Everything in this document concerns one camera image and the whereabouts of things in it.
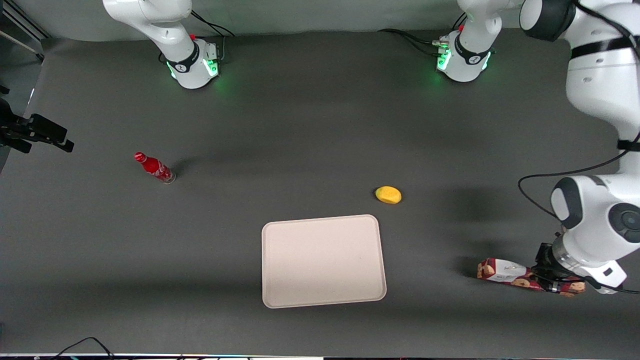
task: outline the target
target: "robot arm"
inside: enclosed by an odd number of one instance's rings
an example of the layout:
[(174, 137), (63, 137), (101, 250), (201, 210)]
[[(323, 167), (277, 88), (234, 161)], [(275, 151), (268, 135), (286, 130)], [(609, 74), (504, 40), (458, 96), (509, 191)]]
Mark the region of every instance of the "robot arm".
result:
[(472, 81), (486, 68), (491, 46), (502, 29), (499, 10), (515, 7), (514, 0), (458, 0), (467, 14), (463, 30), (440, 37), (441, 58), (436, 69), (459, 82)]
[(572, 49), (569, 101), (613, 125), (625, 151), (617, 174), (558, 182), (551, 203), (564, 233), (538, 263), (546, 278), (563, 279), (568, 270), (595, 280), (600, 293), (616, 293), (605, 287), (617, 288), (627, 277), (616, 260), (640, 248), (640, 58), (635, 39), (589, 9), (640, 34), (640, 5), (631, 0), (526, 0), (520, 13), (530, 37), (554, 41), (564, 34)]
[(218, 75), (214, 44), (192, 40), (179, 22), (191, 13), (191, 0), (102, 0), (109, 15), (153, 41), (172, 76), (185, 88), (206, 85)]

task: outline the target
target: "cable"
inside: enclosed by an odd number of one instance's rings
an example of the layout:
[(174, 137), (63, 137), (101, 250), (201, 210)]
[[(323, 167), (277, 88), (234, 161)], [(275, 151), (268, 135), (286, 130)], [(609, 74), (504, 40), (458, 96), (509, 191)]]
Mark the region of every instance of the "cable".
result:
[(384, 33), (394, 33), (394, 34), (398, 34), (400, 35), (403, 39), (407, 40), (407, 42), (409, 42), (409, 44), (411, 44), (411, 46), (413, 46), (416, 50), (420, 51), (422, 54), (428, 55), (428, 56), (433, 56), (435, 58), (439, 57), (440, 54), (438, 53), (429, 53), (428, 51), (424, 50), (423, 48), (421, 48), (418, 44), (422, 44), (422, 45), (431, 45), (430, 41), (427, 40), (423, 40), (419, 37), (416, 37), (414, 35), (411, 35), (409, 33), (407, 33), (406, 31), (402, 31), (402, 30), (398, 30), (398, 29), (382, 29), (382, 30), (378, 30), (379, 32), (384, 32)]
[(109, 360), (113, 360), (113, 353), (112, 353), (112, 352), (111, 352), (111, 351), (110, 351), (106, 346), (104, 346), (104, 344), (102, 344), (102, 343), (100, 342), (100, 340), (98, 340), (98, 339), (94, 338), (93, 336), (89, 336), (88, 338), (84, 338), (84, 339), (82, 339), (82, 340), (78, 341), (77, 343), (75, 343), (75, 344), (73, 344), (73, 345), (69, 345), (69, 346), (65, 347), (64, 349), (62, 349), (62, 351), (61, 351), (61, 352), (58, 352), (58, 355), (54, 356), (53, 358), (54, 358), (54, 359), (59, 358), (59, 357), (60, 357), (60, 355), (64, 354), (64, 353), (65, 353), (67, 350), (69, 350), (70, 348), (72, 348), (72, 347), (74, 347), (74, 346), (76, 346), (76, 345), (78, 345), (78, 344), (80, 344), (80, 343), (82, 343), (82, 342), (84, 342), (84, 341), (86, 341), (86, 340), (89, 340), (89, 339), (91, 339), (91, 340), (95, 341), (96, 343), (98, 343), (98, 345), (100, 345), (100, 347), (102, 347), (102, 349), (103, 349), (103, 350), (104, 350), (104, 352), (107, 354), (107, 356), (109, 356)]
[(217, 24), (213, 24), (212, 22), (206, 21), (202, 16), (200, 16), (200, 14), (196, 13), (195, 11), (191, 11), (191, 14), (193, 15), (193, 17), (195, 17), (196, 19), (204, 22), (205, 24), (209, 25), (209, 27), (211, 27), (213, 30), (215, 30), (218, 34), (220, 34), (221, 37), (223, 37), (224, 35), (222, 35), (222, 33), (220, 33), (216, 28), (220, 28), (224, 31), (226, 31), (227, 33), (229, 33), (229, 35), (231, 36), (235, 36), (236, 34), (232, 33), (231, 31), (229, 31), (229, 29), (225, 28), (224, 26), (220, 26)]
[(633, 48), (638, 60), (640, 60), (640, 49), (638, 48), (638, 44), (637, 44), (636, 38), (631, 33), (631, 31), (629, 31), (629, 29), (625, 28), (619, 22), (613, 21), (613, 20), (609, 19), (608, 17), (606, 17), (605, 15), (602, 15), (601, 13), (588, 8), (588, 7), (584, 6), (583, 4), (580, 4), (579, 0), (573, 0), (573, 4), (575, 5), (575, 7), (577, 7), (580, 10), (582, 10), (583, 12), (585, 12), (585, 13), (593, 16), (593, 17), (596, 17), (597, 19), (600, 19), (600, 20), (606, 22), (611, 27), (613, 27), (616, 30), (618, 30), (618, 32), (621, 33), (622, 36), (624, 36), (625, 38), (627, 38), (629, 40), (629, 42), (631, 43), (631, 48)]
[(569, 275), (569, 276), (575, 276), (578, 279), (582, 280), (582, 281), (586, 281), (588, 283), (590, 283), (593, 287), (597, 288), (598, 286), (603, 287), (603, 288), (607, 288), (610, 290), (614, 290), (617, 291), (619, 293), (626, 293), (626, 294), (633, 294), (633, 295), (640, 295), (640, 291), (637, 290), (627, 290), (627, 289), (623, 289), (623, 288), (615, 288), (613, 286), (609, 286), (609, 285), (605, 285), (602, 284), (598, 281), (596, 281), (596, 279), (592, 278), (591, 276), (581, 276), (576, 274), (575, 272), (571, 272), (569, 270), (565, 270), (563, 268), (536, 268), (536, 269), (540, 269), (540, 270), (547, 270), (547, 271), (556, 271), (556, 272), (561, 272), (565, 275)]
[(227, 37), (222, 37), (222, 55), (220, 56), (220, 61), (225, 59), (225, 39)]
[(421, 39), (421, 38), (419, 38), (419, 37), (417, 37), (415, 35), (411, 35), (411, 34), (407, 33), (406, 31), (403, 31), (403, 30), (386, 28), (386, 29), (378, 30), (378, 32), (394, 33), (394, 34), (398, 34), (398, 35), (402, 36), (403, 38), (410, 38), (411, 40), (413, 40), (415, 42), (419, 42), (420, 44), (431, 45), (431, 42), (429, 40)]
[[(631, 141), (631, 142), (638, 142), (638, 140), (640, 140), (640, 132), (638, 132), (638, 135), (636, 135), (636, 138), (633, 139), (633, 141)], [(629, 153), (629, 149), (624, 150), (623, 152), (619, 153), (618, 155), (614, 156), (613, 158), (611, 158), (611, 159), (609, 159), (609, 160), (607, 160), (607, 161), (605, 161), (603, 163), (599, 163), (597, 165), (593, 165), (593, 166), (586, 167), (586, 168), (579, 168), (577, 170), (563, 171), (563, 172), (550, 172), (550, 173), (547, 173), (547, 174), (533, 174), (533, 175), (523, 176), (523, 177), (520, 178), (520, 180), (518, 180), (518, 189), (520, 190), (520, 193), (522, 193), (522, 195), (524, 195), (524, 197), (527, 198), (527, 200), (531, 201), (532, 204), (534, 204), (535, 206), (537, 206), (542, 211), (544, 211), (547, 214), (549, 214), (552, 217), (554, 217), (554, 219), (559, 220), (558, 217), (556, 216), (556, 214), (554, 214), (553, 212), (547, 210), (544, 206), (538, 204), (534, 199), (532, 199), (529, 195), (527, 195), (527, 193), (522, 188), (522, 181), (524, 181), (526, 179), (531, 179), (531, 178), (534, 178), (534, 177), (553, 177), (553, 176), (566, 176), (566, 175), (579, 174), (581, 172), (594, 170), (594, 169), (597, 169), (597, 168), (601, 168), (601, 167), (603, 167), (605, 165), (611, 164), (612, 162), (622, 158), (624, 155), (626, 155), (628, 153)]]
[(462, 13), (462, 15), (460, 15), (460, 16), (458, 17), (458, 20), (456, 20), (456, 22), (454, 22), (454, 23), (453, 23), (453, 26), (451, 26), (451, 29), (452, 29), (452, 30), (457, 30), (457, 28), (458, 28), (460, 25), (462, 25), (462, 22), (463, 22), (464, 20), (466, 20), (466, 19), (467, 19), (467, 13), (466, 13), (466, 12), (464, 12), (464, 13)]

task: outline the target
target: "yellow sponge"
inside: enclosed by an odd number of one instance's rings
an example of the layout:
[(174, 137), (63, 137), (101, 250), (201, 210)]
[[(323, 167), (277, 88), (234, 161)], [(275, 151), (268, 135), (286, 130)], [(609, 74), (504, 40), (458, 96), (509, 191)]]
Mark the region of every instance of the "yellow sponge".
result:
[(382, 186), (376, 190), (376, 197), (387, 204), (397, 204), (402, 200), (400, 190), (391, 186)]

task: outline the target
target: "white tray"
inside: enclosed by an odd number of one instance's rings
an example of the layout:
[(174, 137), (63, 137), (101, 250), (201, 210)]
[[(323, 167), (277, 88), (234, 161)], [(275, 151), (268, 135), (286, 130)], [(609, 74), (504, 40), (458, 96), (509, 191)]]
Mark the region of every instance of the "white tray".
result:
[(262, 228), (267, 307), (376, 301), (387, 293), (372, 215), (270, 222)]

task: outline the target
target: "red bottle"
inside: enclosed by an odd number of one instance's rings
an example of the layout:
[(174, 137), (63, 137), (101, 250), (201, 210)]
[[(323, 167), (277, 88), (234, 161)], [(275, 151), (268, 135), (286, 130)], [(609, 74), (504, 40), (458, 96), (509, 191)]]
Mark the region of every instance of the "red bottle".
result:
[(151, 174), (156, 179), (162, 181), (165, 184), (171, 184), (175, 180), (175, 174), (165, 164), (161, 163), (156, 158), (149, 158), (142, 152), (136, 152), (133, 156), (138, 163), (142, 164), (145, 171)]

